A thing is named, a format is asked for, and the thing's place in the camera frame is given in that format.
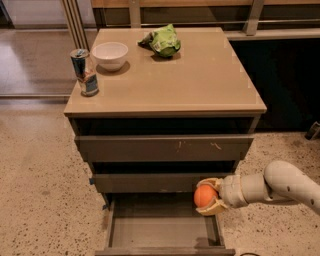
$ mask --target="blue can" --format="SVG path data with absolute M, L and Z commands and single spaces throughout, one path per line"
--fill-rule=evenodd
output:
M 97 75 L 90 53 L 86 49 L 75 49 L 70 53 L 74 71 L 83 96 L 94 96 L 99 92 Z

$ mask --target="wooden cabinet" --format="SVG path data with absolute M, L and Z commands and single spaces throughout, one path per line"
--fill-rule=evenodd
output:
M 137 46 L 147 33 L 147 29 L 101 29 L 95 45 L 107 41 L 126 44 L 127 63 L 117 72 L 97 66 L 100 92 L 83 97 L 76 84 L 64 113 L 78 150 L 92 170 L 91 183 L 99 193 L 111 195 L 112 204 L 118 202 L 120 207 L 126 202 L 123 207 L 128 211 L 141 209 L 136 197 L 145 202 L 152 195 L 150 207 L 143 208 L 148 218 L 154 205 L 160 207 L 169 200 L 170 205 L 162 205 L 169 209 L 181 200 L 190 222 L 198 223 L 197 218 L 203 217 L 195 212 L 192 201 L 196 184 L 235 171 L 266 107 L 221 29 L 177 29 L 182 48 L 171 59 Z M 129 198 L 138 201 L 132 205 Z M 163 214 L 162 209 L 157 221 L 166 221 Z M 214 255 L 215 250 L 217 255 L 234 254 L 220 242 L 197 250 L 160 245 L 141 250 L 137 244 L 118 248 L 111 240 L 115 241 L 108 240 L 110 248 L 97 255 L 128 251 L 130 255 Z

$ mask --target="glass door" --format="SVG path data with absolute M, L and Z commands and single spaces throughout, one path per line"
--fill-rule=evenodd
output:
M 91 3 L 76 2 L 90 47 L 97 34 Z M 0 28 L 0 98 L 68 97 L 76 82 L 70 52 L 77 46 L 61 1 L 1 0 L 1 20 L 8 23 L 7 17 L 13 25 Z

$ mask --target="cabinet top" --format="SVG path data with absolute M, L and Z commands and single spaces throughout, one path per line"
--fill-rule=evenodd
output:
M 220 28 L 176 28 L 181 49 L 170 59 L 137 42 L 152 29 L 101 29 L 93 44 L 122 42 L 127 62 L 116 72 L 96 66 L 100 92 L 81 96 L 76 83 L 68 117 L 255 115 L 266 106 Z

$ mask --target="orange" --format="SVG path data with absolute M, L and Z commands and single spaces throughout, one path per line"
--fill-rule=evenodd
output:
M 218 198 L 217 191 L 212 186 L 203 184 L 194 192 L 193 200 L 197 207 L 202 208 L 207 206 L 213 197 Z

